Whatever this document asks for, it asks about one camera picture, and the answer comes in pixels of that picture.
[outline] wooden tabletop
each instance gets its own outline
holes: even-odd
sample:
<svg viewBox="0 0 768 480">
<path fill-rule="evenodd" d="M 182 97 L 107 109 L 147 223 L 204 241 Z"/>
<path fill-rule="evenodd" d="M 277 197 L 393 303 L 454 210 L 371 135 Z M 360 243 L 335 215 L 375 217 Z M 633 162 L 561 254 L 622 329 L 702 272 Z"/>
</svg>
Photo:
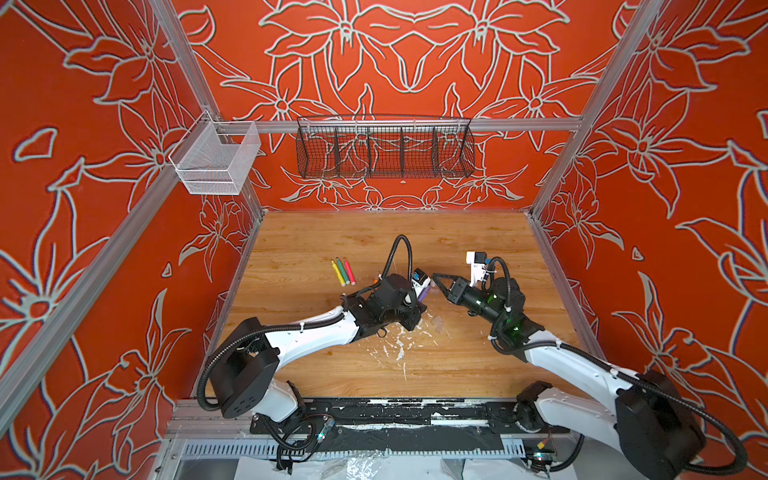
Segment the wooden tabletop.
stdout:
<svg viewBox="0 0 768 480">
<path fill-rule="evenodd" d="M 469 278 L 468 250 L 504 258 L 525 294 L 525 312 L 565 342 L 580 346 L 528 222 L 519 213 L 281 213 L 269 212 L 235 297 L 221 339 L 244 319 L 291 323 L 326 312 L 376 280 L 392 242 L 405 234 L 414 269 Z M 346 257 L 357 286 L 342 288 L 330 261 Z M 405 246 L 390 273 L 407 275 Z M 498 354 L 491 324 L 449 303 L 436 288 L 412 332 L 399 324 L 372 336 L 290 363 L 276 377 L 302 395 L 510 398 L 536 380 L 574 387 L 549 372 Z"/>
</svg>

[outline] electrical wire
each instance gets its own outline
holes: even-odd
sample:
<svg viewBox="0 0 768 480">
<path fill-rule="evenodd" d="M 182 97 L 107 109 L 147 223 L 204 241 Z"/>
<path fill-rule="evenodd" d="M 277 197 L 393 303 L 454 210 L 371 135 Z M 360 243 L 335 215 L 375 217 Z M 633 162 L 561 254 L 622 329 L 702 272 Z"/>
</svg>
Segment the electrical wire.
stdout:
<svg viewBox="0 0 768 480">
<path fill-rule="evenodd" d="M 710 467 L 707 465 L 695 465 L 693 463 L 688 463 L 683 467 L 687 471 L 700 473 L 703 475 L 725 476 L 725 475 L 734 475 L 736 473 L 743 471 L 746 468 L 746 464 L 747 464 L 747 461 L 749 460 L 749 456 L 746 453 L 744 444 L 741 442 L 739 437 L 735 433 L 733 433 L 733 431 L 729 429 L 728 426 L 722 423 L 719 419 L 715 418 L 709 412 L 700 408 L 699 406 L 694 405 L 693 403 L 690 403 L 686 400 L 670 395 L 669 393 L 666 393 L 665 391 L 658 389 L 652 383 L 646 382 L 645 380 L 642 380 L 633 376 L 629 376 L 624 372 L 615 370 L 612 365 L 609 365 L 606 362 L 603 362 L 602 360 L 595 358 L 594 356 L 590 355 L 589 353 L 585 352 L 582 349 L 576 348 L 575 346 L 572 346 L 572 345 L 568 345 L 567 343 L 558 344 L 554 340 L 543 340 L 539 342 L 528 343 L 526 345 L 523 345 L 520 348 L 510 350 L 504 354 L 513 355 L 516 353 L 525 352 L 526 350 L 537 349 L 537 348 L 546 347 L 546 346 L 563 349 L 568 352 L 575 353 L 576 355 L 579 355 L 580 357 L 592 362 L 593 364 L 605 370 L 606 372 L 612 372 L 612 370 L 614 370 L 612 373 L 614 373 L 617 378 L 624 380 L 625 382 L 633 386 L 641 388 L 646 392 L 651 392 L 670 402 L 675 402 L 676 404 L 683 406 L 684 408 L 690 410 L 694 414 L 701 417 L 706 422 L 709 422 L 716 429 L 720 430 L 720 433 L 723 434 L 723 436 L 726 438 L 730 446 L 733 448 L 733 456 L 734 456 L 733 461 L 727 465 L 718 465 L 715 467 Z"/>
<path fill-rule="evenodd" d="M 480 290 L 482 290 L 483 293 L 490 293 L 493 289 L 493 280 L 494 280 L 494 273 L 488 272 L 488 275 L 485 276 L 483 279 Z"/>
<path fill-rule="evenodd" d="M 549 468 L 550 472 L 559 472 L 561 470 L 565 470 L 566 468 L 571 466 L 571 463 L 573 463 L 576 460 L 576 457 L 578 457 L 579 452 L 581 452 L 581 447 L 584 444 L 584 436 L 582 434 L 579 434 L 578 440 L 576 441 L 576 446 L 574 447 L 574 451 L 571 452 L 571 454 L 568 456 L 567 459 L 565 459 L 565 462 L 558 463 L 557 465 L 553 465 Z M 547 469 L 545 467 L 531 464 L 531 470 L 535 470 L 538 472 L 546 472 Z"/>
<path fill-rule="evenodd" d="M 221 405 L 219 405 L 218 403 L 212 403 L 208 401 L 208 399 L 205 396 L 205 386 L 208 383 L 210 374 L 213 372 L 218 362 L 221 361 L 221 359 L 225 357 L 225 355 L 228 354 L 230 350 L 241 346 L 245 342 L 252 341 L 257 337 L 262 336 L 265 333 L 292 332 L 292 331 L 297 331 L 302 329 L 304 330 L 319 329 L 319 328 L 323 328 L 324 326 L 331 326 L 334 323 L 338 323 L 342 318 L 344 318 L 344 312 L 341 312 L 338 316 L 335 316 L 332 319 L 304 323 L 303 325 L 296 324 L 296 323 L 291 323 L 288 325 L 267 325 L 267 326 L 261 327 L 260 329 L 256 329 L 252 332 L 248 332 L 245 335 L 241 336 L 240 338 L 232 340 L 231 342 L 220 346 L 214 353 L 213 358 L 210 360 L 208 365 L 203 370 L 203 373 L 200 375 L 200 380 L 197 381 L 197 389 L 195 392 L 197 397 L 197 404 L 207 412 L 213 412 L 221 408 Z"/>
<path fill-rule="evenodd" d="M 298 423 L 298 425 L 296 425 L 295 427 L 293 427 L 293 429 L 287 432 L 284 437 L 280 438 L 280 432 L 277 430 L 277 425 L 273 423 L 273 420 L 266 415 L 262 415 L 261 419 L 263 420 L 264 426 L 266 426 L 266 430 L 270 433 L 272 438 L 275 439 L 275 442 L 277 442 L 277 445 L 282 449 L 288 450 L 290 452 L 301 452 L 316 440 L 317 435 L 315 435 L 315 425 L 310 420 L 307 420 L 307 419 L 302 420 L 301 422 Z M 304 440 L 303 442 L 288 443 L 287 441 L 288 437 L 293 435 L 293 433 L 295 433 L 296 430 L 298 430 L 303 423 L 310 424 L 310 433 L 306 437 L 306 440 Z"/>
<path fill-rule="evenodd" d="M 496 321 L 494 321 L 493 325 L 491 326 L 491 345 L 493 346 L 494 350 L 501 353 L 502 355 L 510 355 L 508 352 L 511 352 L 511 350 L 503 349 L 496 341 L 496 337 L 498 336 L 498 331 L 504 325 L 504 322 L 506 322 L 509 318 L 509 310 L 511 309 L 510 302 L 512 298 L 512 279 L 509 276 L 509 268 L 507 268 L 507 263 L 501 257 L 491 258 L 491 261 L 488 262 L 488 267 L 486 270 L 493 270 L 492 267 L 495 263 L 498 263 L 502 266 L 502 270 L 504 271 L 504 280 L 507 283 L 507 299 L 504 301 L 504 307 L 507 312 L 502 312 L 502 314 L 498 316 Z"/>
<path fill-rule="evenodd" d="M 293 443 L 288 444 L 288 438 L 291 435 L 293 435 L 294 433 L 296 433 L 296 430 L 301 428 L 302 425 L 309 425 L 310 426 L 310 433 L 306 437 L 306 440 L 304 440 L 303 442 L 297 440 L 297 441 L 295 441 Z M 307 460 L 312 458 L 312 455 L 315 455 L 315 450 L 316 450 L 316 447 L 317 447 L 317 435 L 314 435 L 314 424 L 312 423 L 311 420 L 308 420 L 308 419 L 302 420 L 295 427 L 293 427 L 291 430 L 286 432 L 285 435 L 283 435 L 282 438 L 280 438 L 279 435 L 278 436 L 272 435 L 272 438 L 275 439 L 276 441 L 278 441 L 277 452 L 276 452 L 277 469 L 278 470 L 287 470 L 289 473 L 292 473 L 291 470 L 293 469 L 293 464 L 294 463 L 306 462 Z M 291 445 L 292 447 L 296 447 L 297 445 L 304 445 L 304 448 L 302 448 L 302 449 L 294 449 L 294 448 L 286 449 L 285 447 L 283 447 L 283 445 L 281 445 L 283 443 Z M 304 456 L 304 458 L 302 458 L 302 459 L 294 460 L 293 459 L 293 454 L 294 453 L 296 453 L 296 454 L 300 453 L 301 455 L 306 455 L 306 456 Z"/>
<path fill-rule="evenodd" d="M 411 242 L 408 241 L 408 237 L 405 235 L 398 235 L 395 238 L 395 243 L 392 244 L 392 249 L 389 251 L 389 257 L 387 258 L 386 265 L 384 265 L 384 271 L 382 271 L 382 278 L 386 278 L 389 274 L 389 268 L 392 266 L 392 261 L 395 259 L 395 252 L 397 252 L 397 246 L 402 241 L 406 245 L 408 250 L 408 281 L 413 276 L 413 251 L 411 250 Z"/>
</svg>

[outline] metal grate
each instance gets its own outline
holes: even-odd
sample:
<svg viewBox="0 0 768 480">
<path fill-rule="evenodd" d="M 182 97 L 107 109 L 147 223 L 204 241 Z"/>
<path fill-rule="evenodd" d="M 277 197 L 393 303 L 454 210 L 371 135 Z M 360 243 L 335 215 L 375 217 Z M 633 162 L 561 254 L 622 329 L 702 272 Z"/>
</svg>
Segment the metal grate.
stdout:
<svg viewBox="0 0 768 480">
<path fill-rule="evenodd" d="M 373 450 L 341 450 L 331 452 L 317 452 L 313 460 L 330 460 L 333 458 L 347 458 L 354 456 L 370 456 L 379 453 L 384 456 L 413 456 L 413 455 L 439 455 L 443 458 L 524 458 L 525 447 L 521 439 L 502 438 L 503 450 L 414 450 L 393 451 L 386 449 L 382 452 Z M 261 458 L 263 460 L 275 459 L 277 443 L 268 438 L 261 439 L 190 439 L 185 445 L 183 457 L 188 458 L 239 458 L 240 456 Z"/>
<path fill-rule="evenodd" d="M 468 118 L 301 117 L 303 178 L 460 178 L 475 172 Z"/>
</svg>

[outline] red crayon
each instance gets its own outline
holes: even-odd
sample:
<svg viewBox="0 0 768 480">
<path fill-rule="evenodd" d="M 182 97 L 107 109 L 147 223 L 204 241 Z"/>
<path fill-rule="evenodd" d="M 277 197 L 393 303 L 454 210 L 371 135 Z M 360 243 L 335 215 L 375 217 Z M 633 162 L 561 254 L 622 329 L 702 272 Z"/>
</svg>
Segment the red crayon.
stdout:
<svg viewBox="0 0 768 480">
<path fill-rule="evenodd" d="M 355 276 L 352 275 L 352 267 L 349 266 L 349 262 L 346 261 L 346 257 L 344 257 L 344 270 L 346 270 L 346 274 L 349 275 L 349 281 L 352 282 L 352 285 L 354 285 L 355 282 Z"/>
</svg>

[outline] floral pattern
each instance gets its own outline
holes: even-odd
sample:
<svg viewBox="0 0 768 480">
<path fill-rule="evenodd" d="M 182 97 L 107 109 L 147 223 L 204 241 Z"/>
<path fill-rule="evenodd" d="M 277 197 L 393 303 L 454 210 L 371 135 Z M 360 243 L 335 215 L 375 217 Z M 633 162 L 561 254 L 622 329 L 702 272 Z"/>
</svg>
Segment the floral pattern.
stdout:
<svg viewBox="0 0 768 480">
<path fill-rule="evenodd" d="M 175 0 L 223 115 L 294 120 L 375 113 L 573 118 L 637 7 L 585 14 L 585 0 L 483 0 L 405 6 L 350 0 L 251 3 Z M 243 56 L 245 31 L 258 32 Z M 570 35 L 580 38 L 569 45 Z M 566 134 L 475 135 L 478 170 L 462 181 L 315 180 L 296 172 L 293 139 L 270 134 L 250 179 L 278 210 L 525 208 Z M 343 145 L 356 154 L 355 141 Z"/>
<path fill-rule="evenodd" d="M 85 359 L 78 358 L 82 382 L 61 402 L 48 393 L 49 381 L 43 379 L 40 391 L 45 396 L 45 429 L 39 439 L 33 439 L 29 431 L 11 427 L 8 440 L 24 467 L 0 472 L 0 478 L 53 479 L 71 472 L 96 478 L 109 470 L 128 475 L 151 462 L 156 450 L 151 447 L 162 438 L 157 414 L 174 407 L 158 375 L 176 344 L 190 332 L 182 328 L 164 333 L 166 292 L 162 290 L 152 304 L 143 348 L 123 353 L 114 366 L 95 376 L 89 376 Z M 73 419 L 79 419 L 79 425 L 68 429 L 66 425 Z M 111 431 L 108 459 L 82 465 L 76 460 L 81 454 L 78 447 L 91 443 L 99 429 Z"/>
<path fill-rule="evenodd" d="M 750 455 L 738 478 L 768 476 L 768 144 L 751 73 L 766 26 L 764 4 L 665 2 L 541 218 L 609 360 L 663 372 L 725 421 Z M 584 217 L 632 248 L 594 242 Z M 705 464 L 727 462 L 702 428 Z"/>
<path fill-rule="evenodd" d="M 1 382 L 200 109 L 146 0 L 5 2 L 0 22 Z M 256 224 L 244 197 L 200 201 L 177 184 L 160 206 L 0 439 L 0 478 L 147 476 Z M 176 265 L 201 227 L 228 247 Z"/>
</svg>

